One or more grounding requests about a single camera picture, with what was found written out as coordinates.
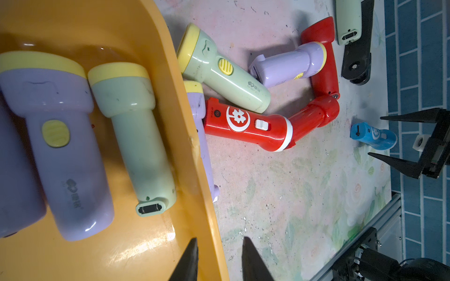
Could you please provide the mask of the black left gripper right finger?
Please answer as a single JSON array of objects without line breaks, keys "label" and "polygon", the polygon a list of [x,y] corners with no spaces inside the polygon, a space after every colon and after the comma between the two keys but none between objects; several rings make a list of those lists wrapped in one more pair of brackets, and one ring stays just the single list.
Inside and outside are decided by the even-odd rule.
[{"label": "black left gripper right finger", "polygon": [[274,281],[249,237],[244,237],[241,261],[244,281]]}]

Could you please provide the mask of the plain red flashlight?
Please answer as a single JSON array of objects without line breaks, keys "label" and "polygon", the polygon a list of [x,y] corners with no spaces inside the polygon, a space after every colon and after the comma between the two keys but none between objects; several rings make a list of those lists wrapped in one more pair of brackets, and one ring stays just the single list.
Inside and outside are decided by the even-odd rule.
[{"label": "plain red flashlight", "polygon": [[338,74],[332,43],[335,40],[335,24],[329,16],[301,33],[301,42],[315,43],[318,46],[319,71],[311,76],[315,96],[341,97],[339,93]]},{"label": "plain red flashlight", "polygon": [[289,117],[293,128],[290,146],[308,135],[316,128],[328,125],[339,115],[340,106],[336,98],[320,96],[312,100],[300,112]]}]

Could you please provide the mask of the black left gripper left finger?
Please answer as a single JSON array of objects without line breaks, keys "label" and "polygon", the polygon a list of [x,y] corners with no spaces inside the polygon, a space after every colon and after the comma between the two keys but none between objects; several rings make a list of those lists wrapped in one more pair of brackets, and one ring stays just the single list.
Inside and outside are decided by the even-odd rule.
[{"label": "black left gripper left finger", "polygon": [[197,238],[192,238],[169,278],[169,281],[197,281],[198,262],[198,240]]}]

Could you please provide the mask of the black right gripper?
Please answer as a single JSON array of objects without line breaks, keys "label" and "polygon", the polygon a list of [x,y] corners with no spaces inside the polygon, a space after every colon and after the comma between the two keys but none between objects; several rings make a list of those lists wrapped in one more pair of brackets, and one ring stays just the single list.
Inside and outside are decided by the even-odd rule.
[{"label": "black right gripper", "polygon": [[431,135],[418,135],[414,141],[412,148],[420,152],[420,158],[417,162],[373,152],[369,152],[368,155],[383,161],[405,176],[415,179],[419,179],[421,176],[438,179],[443,168],[450,163],[450,116],[445,115],[440,119],[439,116],[442,113],[443,109],[432,108],[380,118],[393,122],[436,123]]}]

